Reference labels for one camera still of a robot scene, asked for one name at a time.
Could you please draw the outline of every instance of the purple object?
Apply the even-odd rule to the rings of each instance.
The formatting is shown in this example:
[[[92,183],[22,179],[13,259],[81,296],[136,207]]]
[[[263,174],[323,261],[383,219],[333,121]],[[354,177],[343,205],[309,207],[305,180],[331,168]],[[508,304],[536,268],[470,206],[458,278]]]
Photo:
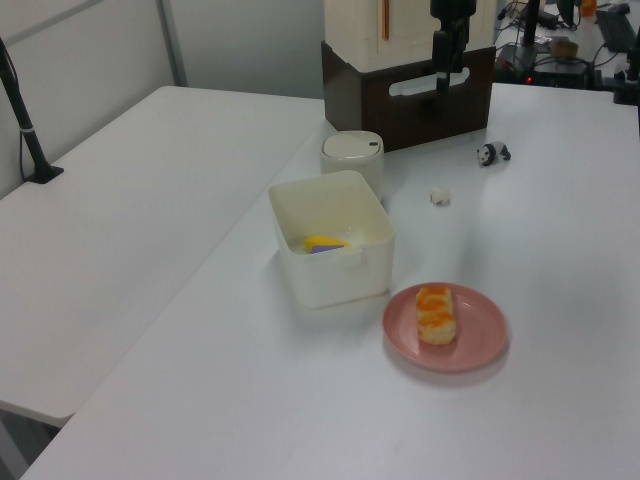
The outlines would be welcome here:
[[[327,250],[335,250],[342,247],[343,245],[314,245],[311,247],[311,253],[326,252]]]

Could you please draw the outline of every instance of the cup lid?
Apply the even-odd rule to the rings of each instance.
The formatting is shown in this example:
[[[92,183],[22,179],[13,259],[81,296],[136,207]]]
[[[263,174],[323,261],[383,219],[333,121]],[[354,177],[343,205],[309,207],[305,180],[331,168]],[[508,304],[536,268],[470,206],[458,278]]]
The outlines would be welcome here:
[[[322,153],[335,159],[358,159],[377,155],[383,149],[382,138],[373,132],[338,132],[322,144]]]

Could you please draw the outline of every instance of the small brown box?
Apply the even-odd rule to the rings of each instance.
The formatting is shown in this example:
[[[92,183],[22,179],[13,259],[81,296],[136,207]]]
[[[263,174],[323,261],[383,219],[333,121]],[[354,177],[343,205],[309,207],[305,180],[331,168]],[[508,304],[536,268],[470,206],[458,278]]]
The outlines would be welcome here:
[[[394,83],[434,74],[431,60],[361,73],[322,42],[325,117],[339,131],[377,133],[386,151],[486,128],[495,51],[465,52],[469,77],[448,93],[391,96]]]

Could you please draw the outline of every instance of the pink plate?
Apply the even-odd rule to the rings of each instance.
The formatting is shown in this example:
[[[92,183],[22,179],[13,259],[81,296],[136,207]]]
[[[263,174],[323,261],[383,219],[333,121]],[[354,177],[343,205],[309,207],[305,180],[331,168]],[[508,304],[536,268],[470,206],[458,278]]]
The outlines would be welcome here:
[[[456,337],[449,345],[429,345],[418,339],[416,294],[425,286],[451,289],[457,320]],[[440,372],[460,372],[492,360],[504,347],[504,315],[490,299],[471,288],[452,283],[423,283],[393,296],[382,319],[391,344],[410,362]]]

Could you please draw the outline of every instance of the panda figurine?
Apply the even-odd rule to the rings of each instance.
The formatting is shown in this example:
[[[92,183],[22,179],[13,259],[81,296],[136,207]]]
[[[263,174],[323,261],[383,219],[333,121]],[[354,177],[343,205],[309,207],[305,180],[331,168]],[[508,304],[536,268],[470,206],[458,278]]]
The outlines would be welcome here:
[[[476,150],[481,167],[488,167],[499,160],[511,160],[511,154],[507,146],[502,142],[487,143]]]

